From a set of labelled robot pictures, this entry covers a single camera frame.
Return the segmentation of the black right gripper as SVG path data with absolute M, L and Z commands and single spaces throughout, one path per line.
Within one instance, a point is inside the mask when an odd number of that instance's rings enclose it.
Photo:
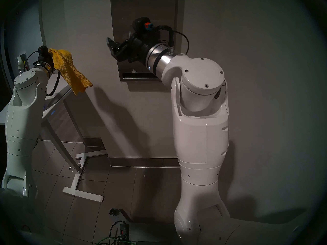
M 145 64 L 149 50 L 158 43 L 158 35 L 150 35 L 145 38 L 139 35 L 131 35 L 129 39 L 122 43 L 115 42 L 112 38 L 107 37 L 107 46 L 111 56 L 117 62 L 127 60 L 129 63 L 138 61 Z

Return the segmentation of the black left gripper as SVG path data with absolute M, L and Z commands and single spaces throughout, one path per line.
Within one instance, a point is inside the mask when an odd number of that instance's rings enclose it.
M 55 69 L 51 54 L 39 54 L 38 62 L 45 62 L 51 67 L 51 69 Z

